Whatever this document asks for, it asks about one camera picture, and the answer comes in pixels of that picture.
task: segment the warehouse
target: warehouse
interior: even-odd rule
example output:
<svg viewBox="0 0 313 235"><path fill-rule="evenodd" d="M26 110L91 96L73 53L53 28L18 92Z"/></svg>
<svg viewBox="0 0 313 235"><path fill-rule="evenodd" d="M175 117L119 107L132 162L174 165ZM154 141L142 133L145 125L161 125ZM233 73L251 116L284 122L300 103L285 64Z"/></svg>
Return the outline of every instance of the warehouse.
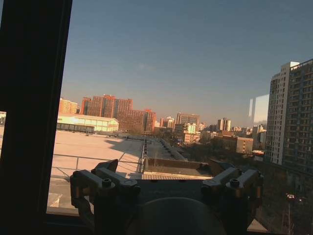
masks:
<svg viewBox="0 0 313 235"><path fill-rule="evenodd" d="M60 114L57 122L58 130L114 132L118 130L118 121L115 118L94 117L80 114Z"/></svg>

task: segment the building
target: building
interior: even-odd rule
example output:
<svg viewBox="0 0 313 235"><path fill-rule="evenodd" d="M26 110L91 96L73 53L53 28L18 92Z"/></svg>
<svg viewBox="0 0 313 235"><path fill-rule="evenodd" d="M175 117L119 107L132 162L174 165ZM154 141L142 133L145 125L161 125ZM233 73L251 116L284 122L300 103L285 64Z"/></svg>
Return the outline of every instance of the building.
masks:
<svg viewBox="0 0 313 235"><path fill-rule="evenodd" d="M175 120L171 116L166 117L165 121L163 122L163 126L166 128L171 128L174 130L175 128Z"/></svg>
<svg viewBox="0 0 313 235"><path fill-rule="evenodd" d="M114 132L118 130L118 121L115 118L59 113L57 129L90 133L96 131Z"/></svg>
<svg viewBox="0 0 313 235"><path fill-rule="evenodd" d="M260 135L260 149L265 149L266 130L263 130L263 132L259 133L259 135Z"/></svg>
<svg viewBox="0 0 313 235"><path fill-rule="evenodd" d="M81 114L89 116L115 118L122 131L151 133L154 130L156 114L151 110L133 110L132 99L116 99L114 95L84 97Z"/></svg>
<svg viewBox="0 0 313 235"><path fill-rule="evenodd" d="M205 127L206 127L205 123L204 123L204 122L201 122L201 123L199 124L199 131L202 131Z"/></svg>
<svg viewBox="0 0 313 235"><path fill-rule="evenodd" d="M237 137L236 152L251 154L253 147L253 139Z"/></svg>
<svg viewBox="0 0 313 235"><path fill-rule="evenodd" d="M177 124L183 124L183 123L195 123L196 124L196 131L199 131L199 125L200 125L200 116L196 114L183 114L178 113Z"/></svg>
<svg viewBox="0 0 313 235"><path fill-rule="evenodd" d="M255 125L252 128L252 138L253 138L253 149L260 149L261 148L261 133L266 132L264 129L264 125Z"/></svg>
<svg viewBox="0 0 313 235"><path fill-rule="evenodd" d="M164 118L162 118L162 117L160 119L160 127L164 127Z"/></svg>
<svg viewBox="0 0 313 235"><path fill-rule="evenodd" d="M218 131L230 131L231 120L227 118L217 120L217 130Z"/></svg>
<svg viewBox="0 0 313 235"><path fill-rule="evenodd" d="M82 107L80 109L80 114L87 115L88 106L91 103L91 98L83 97Z"/></svg>
<svg viewBox="0 0 313 235"><path fill-rule="evenodd" d="M75 114L76 111L77 111L77 103L71 102L70 100L60 98L59 113L61 113L61 114Z"/></svg>
<svg viewBox="0 0 313 235"><path fill-rule="evenodd" d="M0 111L0 125L5 125L6 112Z"/></svg>
<svg viewBox="0 0 313 235"><path fill-rule="evenodd" d="M217 125L211 124L205 128L206 131L217 131Z"/></svg>
<svg viewBox="0 0 313 235"><path fill-rule="evenodd" d="M214 137L223 143L223 148L231 152L241 154L251 154L253 147L253 139L237 136L218 135Z"/></svg>
<svg viewBox="0 0 313 235"><path fill-rule="evenodd" d="M94 96L88 104L87 115L101 117L102 113L102 97Z"/></svg>
<svg viewBox="0 0 313 235"><path fill-rule="evenodd" d="M160 127L160 123L157 120L155 120L155 127Z"/></svg>
<svg viewBox="0 0 313 235"><path fill-rule="evenodd" d="M284 157L282 159L283 165L310 174L313 173L312 100L313 59L290 68ZM277 157L271 156L272 162L276 159Z"/></svg>
<svg viewBox="0 0 313 235"><path fill-rule="evenodd" d="M200 134L200 139L203 140L204 142L211 141L215 136L217 136L219 133L215 131L201 131Z"/></svg>
<svg viewBox="0 0 313 235"><path fill-rule="evenodd" d="M143 132L144 134L150 134L155 130L156 113L151 109L144 110L143 117Z"/></svg>
<svg viewBox="0 0 313 235"><path fill-rule="evenodd" d="M195 134L196 133L196 124L195 123L183 123L175 124L175 134Z"/></svg>
<svg viewBox="0 0 313 235"><path fill-rule="evenodd" d="M117 118L118 112L133 109L132 99L116 99L114 95L94 96L92 100L84 97L81 114L105 118Z"/></svg>
<svg viewBox="0 0 313 235"><path fill-rule="evenodd" d="M290 69L298 64L298 62L288 62L282 65L280 72L275 74L270 82L265 158L279 165L283 161ZM293 88L291 94L292 99L299 98L299 94L296 95Z"/></svg>
<svg viewBox="0 0 313 235"><path fill-rule="evenodd" d="M241 132L241 127L239 127L239 126L233 126L233 127L231 128L231 131L234 131L234 132Z"/></svg>
<svg viewBox="0 0 313 235"><path fill-rule="evenodd" d="M117 117L118 112L125 112L133 109L133 100L132 99L115 99L113 117Z"/></svg>
<svg viewBox="0 0 313 235"><path fill-rule="evenodd" d="M136 134L154 131L156 114L151 110L126 110L117 113L119 130Z"/></svg>
<svg viewBox="0 0 313 235"><path fill-rule="evenodd" d="M184 144L191 144L191 143L199 142L199 140L200 140L199 132L196 132L194 134L185 133L183 134L183 137L182 137L182 141Z"/></svg>

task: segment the bolt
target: bolt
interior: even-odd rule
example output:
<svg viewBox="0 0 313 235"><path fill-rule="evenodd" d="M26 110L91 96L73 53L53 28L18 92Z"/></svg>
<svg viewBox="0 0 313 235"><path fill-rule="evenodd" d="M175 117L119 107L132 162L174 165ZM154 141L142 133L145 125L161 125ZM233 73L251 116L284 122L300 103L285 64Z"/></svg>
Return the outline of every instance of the bolt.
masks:
<svg viewBox="0 0 313 235"><path fill-rule="evenodd" d="M237 188L239 186L239 180L231 179L230 180L230 186L232 186L233 188Z"/></svg>
<svg viewBox="0 0 313 235"><path fill-rule="evenodd" d="M102 180L102 186L103 187L110 187L111 183L112 183L112 180L110 180L109 178Z"/></svg>

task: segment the orange building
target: orange building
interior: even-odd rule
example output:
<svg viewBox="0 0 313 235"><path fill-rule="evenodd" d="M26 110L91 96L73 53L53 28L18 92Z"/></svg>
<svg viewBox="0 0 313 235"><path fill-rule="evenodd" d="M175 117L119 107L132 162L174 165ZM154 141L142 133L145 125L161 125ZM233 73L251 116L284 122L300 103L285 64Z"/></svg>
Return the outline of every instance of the orange building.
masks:
<svg viewBox="0 0 313 235"><path fill-rule="evenodd" d="M70 100L60 98L59 113L61 113L61 114L75 114L76 110L77 110L77 103L71 102Z"/></svg>

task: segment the high-rise apartment building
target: high-rise apartment building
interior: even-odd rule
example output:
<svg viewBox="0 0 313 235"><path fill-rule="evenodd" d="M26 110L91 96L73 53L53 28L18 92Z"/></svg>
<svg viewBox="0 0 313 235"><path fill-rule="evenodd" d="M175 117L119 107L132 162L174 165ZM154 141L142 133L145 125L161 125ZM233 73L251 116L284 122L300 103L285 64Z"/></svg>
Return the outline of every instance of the high-rise apartment building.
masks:
<svg viewBox="0 0 313 235"><path fill-rule="evenodd" d="M119 129L137 133L154 131L156 114L151 110L133 110L132 99L116 99L114 95L84 97L81 114L116 118Z"/></svg>
<svg viewBox="0 0 313 235"><path fill-rule="evenodd" d="M88 106L91 103L91 98L84 97L82 101L82 107L80 109L80 114L87 115Z"/></svg>
<svg viewBox="0 0 313 235"><path fill-rule="evenodd" d="M60 98L59 113L61 114L75 114L77 110L77 103Z"/></svg>
<svg viewBox="0 0 313 235"><path fill-rule="evenodd" d="M313 59L290 68L283 165L313 173Z"/></svg>
<svg viewBox="0 0 313 235"><path fill-rule="evenodd" d="M164 127L164 118L162 118L162 117L160 119L160 127Z"/></svg>
<svg viewBox="0 0 313 235"><path fill-rule="evenodd" d="M298 64L288 62L282 65L270 82L265 156L268 161L279 165L283 161L289 72L290 67Z"/></svg>
<svg viewBox="0 0 313 235"><path fill-rule="evenodd" d="M171 116L166 117L163 125L166 128L174 129L174 127L175 127L175 120L174 120L174 118L171 117Z"/></svg>
<svg viewBox="0 0 313 235"><path fill-rule="evenodd" d="M117 117L118 112L125 112L133 109L132 99L116 99L114 103L113 118Z"/></svg>
<svg viewBox="0 0 313 235"><path fill-rule="evenodd" d="M195 123L196 124L196 131L199 131L200 116L196 115L196 114L178 113L176 123L177 124Z"/></svg>
<svg viewBox="0 0 313 235"><path fill-rule="evenodd" d="M217 129L218 131L230 131L231 120L227 118L217 120Z"/></svg>
<svg viewBox="0 0 313 235"><path fill-rule="evenodd" d="M132 99L116 99L114 95L104 94L103 96L94 96L92 100L84 97L80 113L90 116L117 118L118 112L132 109Z"/></svg>
<svg viewBox="0 0 313 235"><path fill-rule="evenodd" d="M119 130L151 133L155 128L156 114L151 110L126 110L117 113Z"/></svg>
<svg viewBox="0 0 313 235"><path fill-rule="evenodd" d="M102 113L102 101L101 96L94 96L87 108L87 115L101 117Z"/></svg>

